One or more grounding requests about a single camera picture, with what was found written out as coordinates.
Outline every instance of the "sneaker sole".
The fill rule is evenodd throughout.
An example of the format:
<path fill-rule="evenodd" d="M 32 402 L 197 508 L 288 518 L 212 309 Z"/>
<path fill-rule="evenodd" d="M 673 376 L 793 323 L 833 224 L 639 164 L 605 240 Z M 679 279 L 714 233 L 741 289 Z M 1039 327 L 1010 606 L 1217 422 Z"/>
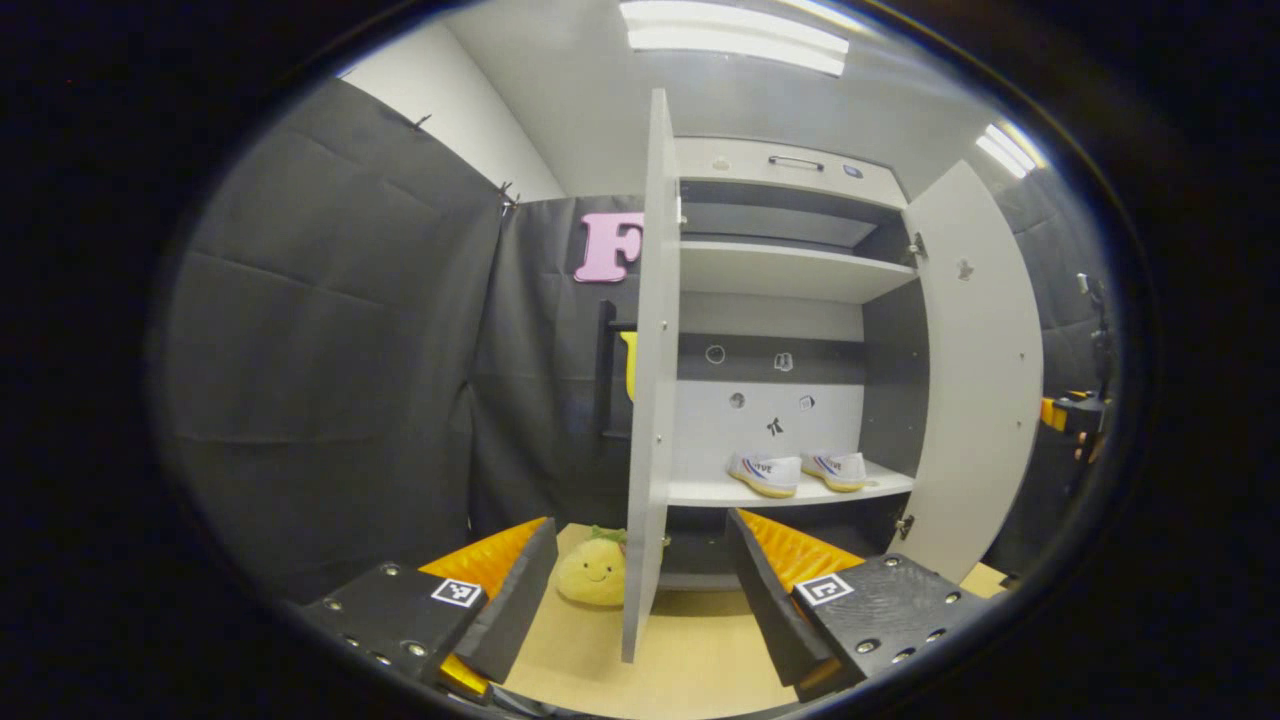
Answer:
<path fill-rule="evenodd" d="M 822 473 L 814 473 L 813 470 L 810 470 L 808 468 L 800 468 L 800 471 L 804 473 L 805 475 L 812 475 L 814 478 L 818 478 L 819 480 L 822 480 L 823 483 L 826 483 L 828 488 L 831 488 L 831 489 L 833 489 L 836 492 L 854 492 L 854 491 L 863 489 L 864 487 L 867 487 L 867 480 L 863 480 L 860 483 L 845 484 L 845 483 L 837 483 L 837 482 L 832 480 L 829 477 L 827 477 L 827 475 L 824 475 Z"/>
<path fill-rule="evenodd" d="M 756 482 L 750 480 L 750 479 L 748 479 L 748 478 L 745 478 L 742 475 L 739 475 L 737 473 L 735 473 L 732 470 L 730 470 L 728 477 L 733 478 L 735 480 L 741 480 L 741 482 L 746 483 L 746 486 L 749 488 L 754 489 L 755 492 L 758 492 L 758 493 L 760 493 L 760 495 L 763 495 L 765 497 L 792 497 L 796 493 L 795 488 L 791 488 L 790 491 L 785 491 L 785 489 L 771 488 L 769 486 L 762 486 L 760 483 L 756 483 Z"/>

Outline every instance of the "open cabinet door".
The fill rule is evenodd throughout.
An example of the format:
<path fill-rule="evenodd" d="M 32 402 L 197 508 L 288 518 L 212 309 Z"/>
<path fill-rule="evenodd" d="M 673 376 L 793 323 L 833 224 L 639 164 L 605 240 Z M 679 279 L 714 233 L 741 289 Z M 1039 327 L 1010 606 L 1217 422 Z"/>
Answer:
<path fill-rule="evenodd" d="M 960 161 L 904 211 L 923 241 L 929 409 L 915 488 L 891 552 L 960 583 L 1000 532 L 1027 471 L 1044 372 L 1021 251 Z"/>
<path fill-rule="evenodd" d="M 676 345 L 680 338 L 680 172 L 667 94 L 653 91 L 649 169 L 644 197 L 636 313 L 635 407 L 627 498 L 627 575 L 622 607 L 622 660 L 635 661 L 658 591 L 667 528 L 672 428 L 676 413 Z"/>

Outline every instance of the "ceiling light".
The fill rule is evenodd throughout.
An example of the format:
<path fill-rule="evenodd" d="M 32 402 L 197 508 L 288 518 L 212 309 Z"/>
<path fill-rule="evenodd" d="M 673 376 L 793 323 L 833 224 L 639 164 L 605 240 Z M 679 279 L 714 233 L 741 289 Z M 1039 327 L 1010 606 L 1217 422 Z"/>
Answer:
<path fill-rule="evenodd" d="M 997 163 L 1005 167 L 1015 178 L 1021 179 L 1027 177 L 1027 169 L 1023 168 L 1012 155 L 1006 152 L 1001 146 L 996 145 L 989 137 L 979 136 L 978 147 L 987 151 L 987 155 L 995 158 Z"/>
<path fill-rule="evenodd" d="M 840 77 L 849 41 L 767 13 L 682 0 L 620 5 L 635 50 L 701 50 L 778 60 Z"/>
<path fill-rule="evenodd" d="M 849 15 L 838 10 L 833 10 L 826 5 L 814 3 L 813 0 L 776 0 L 776 1 L 783 5 L 791 5 L 792 8 L 796 8 L 797 10 L 804 10 L 812 15 L 817 15 L 831 24 L 840 26 L 851 32 L 864 32 L 868 35 L 872 32 L 869 27 L 855 20 L 854 18 L 850 18 Z"/>
<path fill-rule="evenodd" d="M 1036 169 L 1036 160 L 1032 160 L 1030 155 L 1025 150 L 1018 146 L 1016 142 L 1009 138 L 1007 135 L 1000 132 L 996 126 L 987 126 L 987 137 L 996 141 L 996 145 L 1002 147 L 1005 152 L 1009 152 L 1023 167 L 1024 170 L 1030 172 Z"/>
<path fill-rule="evenodd" d="M 1023 135 L 1023 131 L 1018 129 L 1018 126 L 1005 120 L 998 124 L 997 129 L 1004 132 L 1019 149 L 1030 155 L 1032 163 L 1034 163 L 1037 168 L 1048 167 L 1048 163 L 1044 160 L 1044 155 L 1041 154 L 1030 138 Z"/>

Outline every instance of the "plush toy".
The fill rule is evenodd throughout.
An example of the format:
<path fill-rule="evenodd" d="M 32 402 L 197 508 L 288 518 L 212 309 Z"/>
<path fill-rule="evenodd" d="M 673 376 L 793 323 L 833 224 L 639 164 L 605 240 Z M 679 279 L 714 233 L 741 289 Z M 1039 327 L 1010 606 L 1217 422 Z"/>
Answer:
<path fill-rule="evenodd" d="M 591 538 L 571 550 L 556 569 L 556 589 L 588 605 L 622 605 L 626 543 L 626 530 L 591 525 Z"/>

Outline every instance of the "shoe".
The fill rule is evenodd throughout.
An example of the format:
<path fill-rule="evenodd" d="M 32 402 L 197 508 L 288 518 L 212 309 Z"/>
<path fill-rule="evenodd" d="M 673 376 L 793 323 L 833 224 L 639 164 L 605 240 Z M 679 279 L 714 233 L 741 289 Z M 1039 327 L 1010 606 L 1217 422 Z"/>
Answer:
<path fill-rule="evenodd" d="M 874 482 L 867 480 L 867 462 L 861 452 L 836 455 L 827 451 L 806 452 L 800 469 L 836 492 L 854 492 Z"/>
<path fill-rule="evenodd" d="M 799 457 L 769 457 L 735 452 L 724 470 L 765 497 L 791 497 L 800 484 Z"/>

